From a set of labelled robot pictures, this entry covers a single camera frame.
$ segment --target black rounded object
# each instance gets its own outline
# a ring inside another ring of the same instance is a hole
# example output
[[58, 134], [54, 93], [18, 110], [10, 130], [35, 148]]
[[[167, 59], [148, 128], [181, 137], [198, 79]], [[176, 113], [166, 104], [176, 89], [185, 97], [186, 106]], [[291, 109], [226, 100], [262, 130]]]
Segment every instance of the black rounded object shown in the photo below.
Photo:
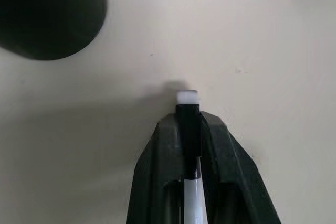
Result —
[[82, 50], [104, 22], [107, 0], [0, 0], [0, 46], [55, 60]]

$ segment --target pen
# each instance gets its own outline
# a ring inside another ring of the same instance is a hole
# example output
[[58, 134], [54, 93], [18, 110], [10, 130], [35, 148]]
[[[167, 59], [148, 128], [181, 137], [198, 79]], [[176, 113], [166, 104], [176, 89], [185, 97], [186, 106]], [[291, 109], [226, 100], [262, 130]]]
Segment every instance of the pen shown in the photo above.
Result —
[[201, 113], [197, 91], [177, 93], [176, 118], [184, 155], [184, 224], [207, 224], [201, 174]]

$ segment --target beige wall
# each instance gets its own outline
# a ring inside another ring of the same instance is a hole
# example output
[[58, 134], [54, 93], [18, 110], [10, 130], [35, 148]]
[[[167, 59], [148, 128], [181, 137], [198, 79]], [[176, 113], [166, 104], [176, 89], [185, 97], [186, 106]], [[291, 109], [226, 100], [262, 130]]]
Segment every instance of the beige wall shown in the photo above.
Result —
[[0, 49], [0, 222], [125, 223], [135, 161], [188, 87], [283, 223], [335, 223], [335, 17], [335, 0], [109, 0], [72, 57]]

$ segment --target wall surface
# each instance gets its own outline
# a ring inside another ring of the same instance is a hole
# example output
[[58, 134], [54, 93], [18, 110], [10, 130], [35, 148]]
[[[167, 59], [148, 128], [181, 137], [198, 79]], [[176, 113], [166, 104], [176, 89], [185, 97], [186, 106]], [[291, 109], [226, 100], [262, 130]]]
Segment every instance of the wall surface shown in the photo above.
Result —
[[81, 52], [0, 49], [0, 223], [125, 223], [175, 90], [199, 91], [286, 224], [335, 223], [335, 0], [108, 0]]

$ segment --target white pen tip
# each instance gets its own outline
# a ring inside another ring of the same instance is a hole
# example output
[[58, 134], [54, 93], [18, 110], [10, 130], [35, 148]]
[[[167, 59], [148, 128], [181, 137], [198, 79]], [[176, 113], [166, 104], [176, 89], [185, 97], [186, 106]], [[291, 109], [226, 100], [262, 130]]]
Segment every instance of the white pen tip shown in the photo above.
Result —
[[196, 90], [179, 90], [177, 92], [178, 104], [199, 104], [200, 99]]

